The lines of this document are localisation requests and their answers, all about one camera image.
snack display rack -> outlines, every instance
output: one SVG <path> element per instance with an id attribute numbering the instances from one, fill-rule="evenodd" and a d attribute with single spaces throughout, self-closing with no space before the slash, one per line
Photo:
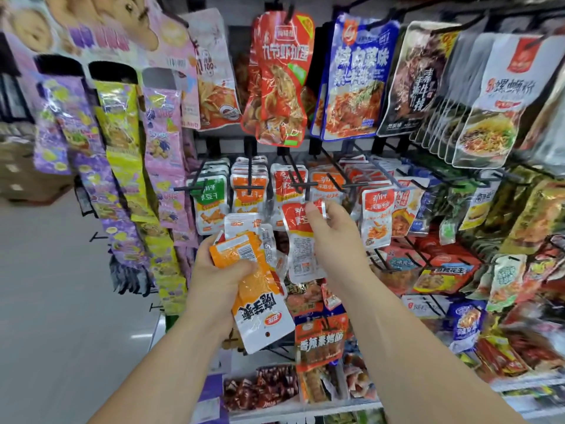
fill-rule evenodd
<path id="1" fill-rule="evenodd" d="M 159 297 L 150 349 L 204 236 L 218 267 L 259 263 L 194 424 L 383 408 L 306 200 L 344 206 L 371 270 L 523 417 L 565 413 L 562 1 L 138 1 L 91 23 L 7 0 L 2 24 L 35 168 L 76 175 L 114 290 Z"/>

floor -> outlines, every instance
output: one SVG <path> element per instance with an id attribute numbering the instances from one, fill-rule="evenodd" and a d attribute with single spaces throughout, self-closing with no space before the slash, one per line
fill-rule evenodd
<path id="1" fill-rule="evenodd" d="M 112 291 L 107 242 L 74 193 L 0 199 L 0 422 L 82 424 L 146 354 L 156 295 Z"/>

barcode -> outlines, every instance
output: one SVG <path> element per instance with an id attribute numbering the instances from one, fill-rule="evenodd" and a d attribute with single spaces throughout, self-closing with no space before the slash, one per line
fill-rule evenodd
<path id="1" fill-rule="evenodd" d="M 187 60 L 180 58 L 167 58 L 167 65 L 175 68 L 186 68 Z"/>
<path id="2" fill-rule="evenodd" d="M 239 247 L 237 249 L 237 253 L 240 255 L 240 259 L 247 259 L 247 260 L 256 260 L 255 253 L 253 253 L 253 249 L 251 248 L 251 244 L 246 244 L 243 247 Z"/>

finger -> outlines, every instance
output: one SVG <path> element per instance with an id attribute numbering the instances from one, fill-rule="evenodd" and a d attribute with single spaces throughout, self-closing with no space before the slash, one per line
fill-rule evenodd
<path id="1" fill-rule="evenodd" d="M 306 216 L 308 217 L 308 223 L 310 223 L 314 234 L 319 235 L 329 229 L 328 223 L 324 220 L 317 206 L 312 202 L 307 202 L 304 208 L 306 210 Z"/>
<path id="2" fill-rule="evenodd" d="M 343 223 L 352 221 L 348 211 L 336 201 L 326 201 L 325 212 L 328 219 L 331 220 L 330 225 L 332 227 L 339 228 Z"/>
<path id="3" fill-rule="evenodd" d="M 240 260 L 222 269 L 223 279 L 229 284 L 239 283 L 244 277 L 257 270 L 257 263 L 250 260 Z"/>
<path id="4" fill-rule="evenodd" d="M 201 265 L 214 265 L 212 261 L 212 256 L 210 256 L 210 247 L 214 243 L 216 239 L 216 235 L 211 235 L 206 238 L 200 246 L 198 247 L 198 251 L 196 252 L 196 258 L 194 259 L 194 264 L 201 264 Z"/>

person's left hand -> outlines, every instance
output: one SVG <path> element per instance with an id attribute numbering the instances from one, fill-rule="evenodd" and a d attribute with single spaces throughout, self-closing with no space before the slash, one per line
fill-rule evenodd
<path id="1" fill-rule="evenodd" d="M 205 239 L 196 253 L 185 314 L 209 330 L 228 337 L 233 327 L 232 307 L 237 286 L 241 279 L 257 269 L 257 264 L 241 260 L 224 269 L 216 268 L 210 256 L 210 246 L 215 239 L 215 236 Z"/>

